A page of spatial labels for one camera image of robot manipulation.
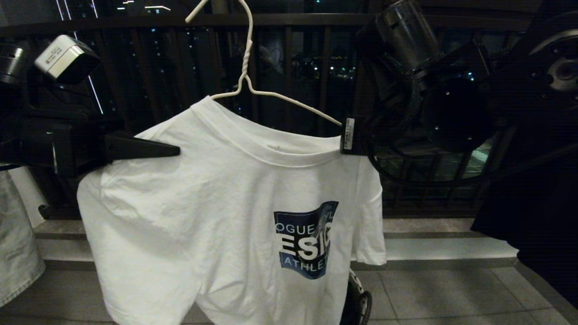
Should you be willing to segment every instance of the concrete ledge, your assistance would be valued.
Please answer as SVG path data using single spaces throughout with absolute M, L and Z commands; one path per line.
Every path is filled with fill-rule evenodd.
M 473 218 L 463 219 L 383 219 L 387 239 L 482 238 L 473 232 Z M 34 228 L 37 239 L 86 240 L 82 220 L 46 220 Z
M 427 271 L 436 269 L 478 269 L 514 267 L 518 261 L 508 258 L 477 258 L 470 260 L 424 260 L 424 261 L 389 261 L 385 265 L 366 265 L 351 262 L 353 271 Z M 92 261 L 56 261 L 45 260 L 46 269 L 58 271 L 96 271 Z

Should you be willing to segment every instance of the shirt sleeve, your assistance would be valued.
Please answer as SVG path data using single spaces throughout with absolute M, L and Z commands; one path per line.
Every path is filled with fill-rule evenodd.
M 101 173 L 82 180 L 77 198 L 107 311 L 121 325 L 180 324 L 202 275 L 184 249 L 107 208 Z
M 353 235 L 351 260 L 383 265 L 387 262 L 383 236 L 383 188 L 379 173 L 366 157 L 360 161 L 357 188 L 357 226 Z

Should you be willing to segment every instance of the white wire hanger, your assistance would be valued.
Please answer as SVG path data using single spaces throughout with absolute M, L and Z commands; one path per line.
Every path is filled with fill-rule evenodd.
M 199 13 L 199 11 L 201 11 L 201 9 L 204 7 L 204 5 L 207 2 L 209 2 L 209 0 L 201 0 L 200 1 L 200 3 L 195 7 L 195 9 L 193 9 L 193 11 L 185 19 L 187 24 L 189 24 L 193 20 L 193 18 Z M 253 41 L 252 41 L 252 38 L 253 38 L 253 15 L 251 14 L 251 9 L 249 9 L 249 6 L 247 5 L 247 3 L 244 0 L 239 0 L 239 3 L 241 3 L 243 8 L 245 8 L 245 11 L 247 12 L 247 15 L 249 17 L 249 31 L 247 32 L 247 46 L 245 47 L 245 54 L 243 56 L 243 68 L 241 71 L 241 76 L 239 77 L 239 85 L 238 85 L 237 90 L 235 90 L 231 93 L 222 93 L 222 94 L 212 95 L 211 99 L 232 97 L 232 96 L 238 95 L 241 92 L 241 89 L 243 87 L 243 79 L 245 79 L 247 81 L 247 84 L 249 85 L 249 90 L 251 91 L 251 93 L 253 93 L 255 95 L 273 96 L 273 97 L 283 99 L 283 100 L 288 101 L 292 104 L 295 104 L 297 106 L 301 106 L 307 110 L 310 110 L 311 112 L 341 126 L 341 122 L 337 121 L 333 117 L 331 117 L 331 116 L 329 116 L 329 115 L 327 115 L 327 114 L 321 112 L 320 110 L 317 110 L 311 106 L 305 105 L 299 101 L 296 101 L 294 99 L 291 99 L 289 97 L 283 96 L 283 95 L 278 94 L 278 93 L 273 93 L 270 91 L 258 91 L 258 90 L 253 89 L 253 84 L 251 83 L 251 78 L 249 78 L 249 76 L 247 75 L 247 70 L 249 67 L 249 57 L 251 55 L 251 47 L 253 46 Z

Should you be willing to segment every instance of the white label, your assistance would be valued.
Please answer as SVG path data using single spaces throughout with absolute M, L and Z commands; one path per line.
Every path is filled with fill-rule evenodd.
M 52 50 L 49 53 L 48 58 L 44 61 L 44 63 L 46 65 L 51 65 L 53 63 L 54 60 L 58 59 L 61 57 L 62 54 L 62 48 L 60 48 L 58 45 L 55 45 Z
M 353 127 L 355 125 L 355 119 L 347 119 L 345 124 L 345 139 L 343 142 L 343 147 L 345 150 L 351 150 L 353 148 Z

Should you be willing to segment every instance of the step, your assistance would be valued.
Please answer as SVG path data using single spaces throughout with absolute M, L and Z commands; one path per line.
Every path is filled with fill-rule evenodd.
M 517 249 L 470 229 L 473 219 L 384 219 L 386 265 L 352 263 L 357 271 L 406 268 L 511 267 Z M 65 269 L 94 269 L 81 220 L 46 220 L 35 229 L 43 258 Z M 76 262 L 63 265 L 62 262 Z

